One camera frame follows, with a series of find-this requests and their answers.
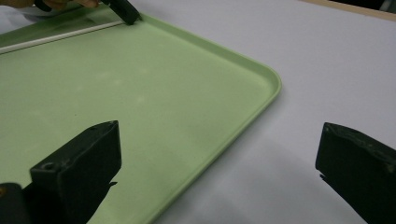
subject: wooden edge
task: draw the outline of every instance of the wooden edge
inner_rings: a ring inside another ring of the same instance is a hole
[[[300,0],[307,3],[313,3],[325,7],[332,7],[337,9],[342,9],[345,11],[350,11],[354,13],[359,13],[365,16],[372,16],[377,17],[379,19],[388,20],[388,21],[396,21],[396,14],[385,12],[385,11],[378,11],[366,7],[356,7],[348,4],[332,2],[328,0]]]

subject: table surface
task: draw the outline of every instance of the table surface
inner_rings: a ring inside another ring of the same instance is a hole
[[[274,68],[278,98],[156,223],[365,223],[315,169],[324,122],[396,148],[396,22],[298,0],[134,0]],[[0,7],[0,34],[41,19]]]

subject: green tray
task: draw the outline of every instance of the green tray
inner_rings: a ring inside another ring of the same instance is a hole
[[[0,39],[69,31],[64,18],[92,23],[83,18],[94,13],[112,17],[83,8]],[[148,223],[278,95],[271,68],[143,18],[0,55],[1,182],[25,187],[30,167],[116,119],[123,165],[90,223]]]

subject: white table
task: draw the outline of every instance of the white table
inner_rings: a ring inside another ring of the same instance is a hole
[[[283,81],[275,102],[157,223],[365,223],[321,180],[315,159],[325,121],[396,148],[396,22],[297,0],[132,3]],[[32,22],[0,7],[0,33]]]

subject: hand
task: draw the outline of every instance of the hand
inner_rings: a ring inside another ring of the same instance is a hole
[[[80,3],[84,7],[98,7],[98,0],[73,0],[74,2]],[[8,6],[15,8],[30,7],[33,5],[35,0],[0,0],[0,6]],[[64,9],[70,0],[44,0],[44,3],[57,10]]]

